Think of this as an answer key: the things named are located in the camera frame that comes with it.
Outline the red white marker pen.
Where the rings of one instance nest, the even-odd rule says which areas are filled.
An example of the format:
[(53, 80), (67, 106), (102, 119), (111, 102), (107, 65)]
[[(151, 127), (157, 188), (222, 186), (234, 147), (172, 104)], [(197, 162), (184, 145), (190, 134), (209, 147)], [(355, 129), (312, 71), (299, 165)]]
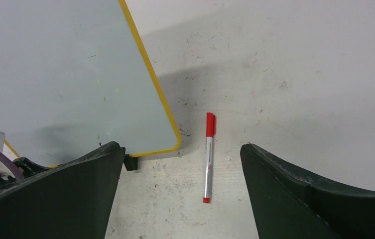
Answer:
[(216, 116), (207, 112), (206, 114), (206, 172), (205, 172), (205, 188), (203, 203), (209, 204), (212, 196), (212, 178), (213, 178), (213, 143), (216, 134)]

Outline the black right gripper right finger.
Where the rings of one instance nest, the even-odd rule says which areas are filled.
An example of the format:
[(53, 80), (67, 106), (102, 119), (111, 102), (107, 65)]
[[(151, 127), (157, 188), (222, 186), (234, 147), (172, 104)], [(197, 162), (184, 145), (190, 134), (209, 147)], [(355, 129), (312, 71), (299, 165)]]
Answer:
[(254, 144), (240, 150), (261, 239), (375, 239), (375, 191), (289, 163)]

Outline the yellow framed whiteboard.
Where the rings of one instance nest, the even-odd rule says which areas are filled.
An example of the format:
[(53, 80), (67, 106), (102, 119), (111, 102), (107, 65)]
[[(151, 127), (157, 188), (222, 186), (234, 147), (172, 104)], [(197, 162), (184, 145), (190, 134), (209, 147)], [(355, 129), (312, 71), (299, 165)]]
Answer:
[(124, 0), (0, 0), (0, 131), (41, 165), (182, 141)]

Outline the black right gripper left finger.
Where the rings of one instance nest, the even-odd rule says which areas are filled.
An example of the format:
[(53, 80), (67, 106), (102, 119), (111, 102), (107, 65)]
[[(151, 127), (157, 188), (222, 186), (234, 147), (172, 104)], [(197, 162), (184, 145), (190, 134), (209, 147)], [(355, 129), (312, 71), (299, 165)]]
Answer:
[(0, 174), (0, 239), (102, 239), (125, 158), (111, 141), (55, 168), (21, 157)]

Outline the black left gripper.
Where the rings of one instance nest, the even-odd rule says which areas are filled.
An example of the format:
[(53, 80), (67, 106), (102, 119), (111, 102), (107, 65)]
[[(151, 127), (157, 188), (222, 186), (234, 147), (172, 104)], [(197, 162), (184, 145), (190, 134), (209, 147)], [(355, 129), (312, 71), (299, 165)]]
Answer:
[[(13, 160), (12, 163), (20, 170), (24, 178), (29, 178), (50, 169), (50, 167), (42, 166), (26, 157), (17, 158)], [(0, 163), (0, 189), (16, 181), (17, 179), (14, 174)]]

